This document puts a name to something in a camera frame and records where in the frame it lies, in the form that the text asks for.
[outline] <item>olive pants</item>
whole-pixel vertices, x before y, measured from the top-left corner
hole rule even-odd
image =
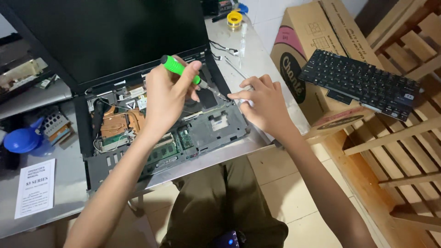
[[[161,247],[207,247],[231,230],[245,235],[244,247],[283,247],[288,227],[271,216],[247,156],[173,183],[180,192]]]

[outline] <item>laptop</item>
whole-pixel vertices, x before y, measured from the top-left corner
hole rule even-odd
[[[75,95],[88,190],[100,187],[142,128],[145,74],[163,55],[200,60],[201,78],[230,93],[212,56],[199,0],[0,0],[0,12]],[[186,101],[139,180],[246,135],[234,101],[205,89],[197,94],[200,102]],[[95,116],[103,118],[97,136]]]

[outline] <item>person's left hand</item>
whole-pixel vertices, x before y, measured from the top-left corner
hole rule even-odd
[[[178,120],[182,113],[186,96],[199,101],[195,92],[197,86],[192,83],[202,66],[200,61],[185,63],[173,56],[185,66],[182,76],[172,73],[161,64],[146,76],[147,108],[146,126],[150,134],[160,139]]]

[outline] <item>green screwdriver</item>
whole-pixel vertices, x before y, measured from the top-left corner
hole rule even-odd
[[[162,56],[161,64],[164,65],[165,69],[167,69],[171,72],[174,72],[176,74],[179,74],[179,75],[182,75],[184,68],[185,68],[185,66],[183,66],[181,63],[179,63],[178,60],[176,60],[175,58],[173,58],[172,56],[169,56],[169,55]],[[207,82],[202,80],[201,77],[199,77],[198,75],[196,75],[194,77],[193,83],[195,85],[198,85],[202,89],[210,90],[211,92],[213,92],[213,94],[218,96],[220,99],[227,100],[224,95],[222,95],[221,93],[217,92],[215,89],[208,86]]]

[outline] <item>yellow spool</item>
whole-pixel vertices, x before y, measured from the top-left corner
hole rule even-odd
[[[231,11],[227,15],[227,24],[228,27],[232,28],[233,30],[239,28],[242,25],[242,14],[237,11]]]

